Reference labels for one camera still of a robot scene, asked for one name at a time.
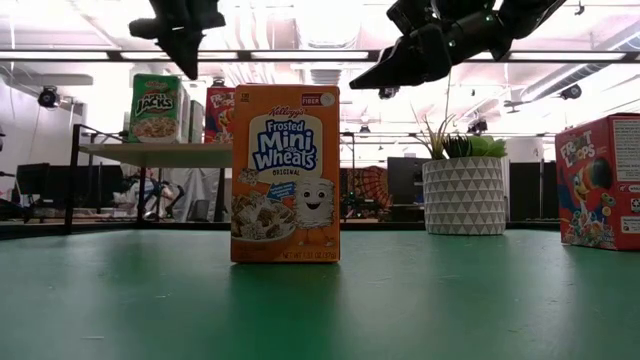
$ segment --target green cereal box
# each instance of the green cereal box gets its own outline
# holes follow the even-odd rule
[[[177,76],[135,75],[129,142],[179,142],[182,92]]]

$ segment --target red cereal box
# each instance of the red cereal box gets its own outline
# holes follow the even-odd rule
[[[235,88],[210,87],[207,89],[204,142],[226,144],[233,141]]]
[[[640,114],[556,135],[562,242],[640,250]]]

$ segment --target cereal box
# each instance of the cereal box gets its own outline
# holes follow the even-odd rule
[[[555,143],[562,242],[640,250],[640,115],[580,125]]]
[[[186,144],[191,137],[191,96],[184,86],[180,88],[180,142]]]
[[[191,106],[189,110],[191,112],[191,116],[189,117],[189,142],[194,144],[202,144],[204,107],[199,102],[191,100]]]
[[[177,76],[135,75],[129,142],[178,142],[182,91],[181,80]]]
[[[232,261],[339,260],[338,95],[335,86],[236,89]]]
[[[205,143],[232,142],[235,91],[222,86],[207,89]]]

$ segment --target cartoon mascot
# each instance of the cartoon mascot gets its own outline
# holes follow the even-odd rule
[[[564,173],[560,170],[558,184],[558,199],[560,206],[569,210],[572,214],[580,213],[589,215],[587,208],[588,195],[595,189],[610,189],[613,185],[613,171],[606,159],[596,158],[586,166],[580,168],[570,177],[571,184],[567,185]],[[611,204],[600,203],[593,212],[596,219],[604,223],[605,216],[602,209]]]
[[[333,202],[333,182],[320,178],[303,178],[296,182],[295,212],[296,224],[306,231],[304,241],[300,245],[310,243],[309,231],[322,228],[325,246],[333,246],[334,240],[327,236],[325,230],[333,224],[335,204]]]

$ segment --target computer monitor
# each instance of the computer monitor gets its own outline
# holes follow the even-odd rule
[[[422,164],[424,158],[387,158],[387,182],[394,205],[413,204],[422,197]]]
[[[55,207],[64,205],[69,184],[69,166],[51,166],[44,198]],[[76,207],[109,207],[113,193],[120,192],[123,174],[120,165],[78,166],[75,173],[74,202]]]
[[[18,165],[16,181],[21,195],[40,195],[46,191],[49,164]]]

